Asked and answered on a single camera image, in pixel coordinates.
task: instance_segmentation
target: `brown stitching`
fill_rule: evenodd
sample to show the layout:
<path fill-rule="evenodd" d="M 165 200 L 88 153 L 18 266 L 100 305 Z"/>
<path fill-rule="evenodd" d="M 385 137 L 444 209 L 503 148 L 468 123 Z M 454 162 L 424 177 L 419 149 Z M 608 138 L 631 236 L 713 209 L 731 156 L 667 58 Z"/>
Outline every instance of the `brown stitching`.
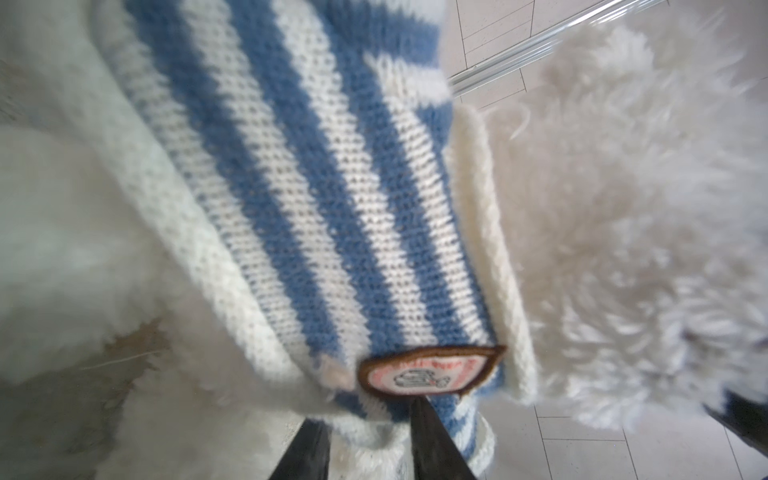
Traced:
<path fill-rule="evenodd" d="M 491 375 L 493 369 L 496 368 L 498 363 L 502 360 L 502 355 L 507 351 L 507 347 L 503 345 L 498 346 L 426 346 L 414 350 L 410 350 L 405 353 L 397 355 L 377 357 L 375 359 L 367 359 L 360 364 L 357 369 L 357 381 L 360 386 L 363 387 L 368 393 L 374 396 L 378 396 L 383 399 L 398 400 L 408 397 L 421 396 L 401 394 L 393 395 L 391 393 L 382 392 L 376 387 L 368 383 L 368 375 L 380 366 L 389 365 L 392 363 L 404 363 L 411 360 L 421 359 L 429 356 L 469 356 L 469 355 L 482 355 L 488 359 L 485 362 L 482 370 L 477 374 L 474 380 L 468 383 L 463 389 L 452 390 L 450 392 L 440 392 L 434 395 L 446 395 L 449 393 L 458 393 L 460 396 L 466 395 L 472 391 L 476 386 L 483 383 L 488 376 Z"/>

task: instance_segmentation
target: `striped sweater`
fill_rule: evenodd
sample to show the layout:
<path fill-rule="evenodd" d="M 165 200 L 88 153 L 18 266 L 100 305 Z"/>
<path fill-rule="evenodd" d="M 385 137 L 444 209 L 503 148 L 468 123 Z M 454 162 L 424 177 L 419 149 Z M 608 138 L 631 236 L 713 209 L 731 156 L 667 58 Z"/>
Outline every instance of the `striped sweater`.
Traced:
<path fill-rule="evenodd" d="M 111 73 L 319 384 L 328 362 L 354 371 L 420 346 L 496 344 L 443 158 L 441 20 L 438 0 L 97 3 Z M 212 301 L 220 316 L 237 309 Z M 225 323 L 250 358 L 263 354 L 248 325 Z M 501 381 L 499 369 L 482 389 Z M 334 399 L 365 419 L 406 418 L 359 387 Z M 433 404 L 472 455 L 474 400 Z"/>

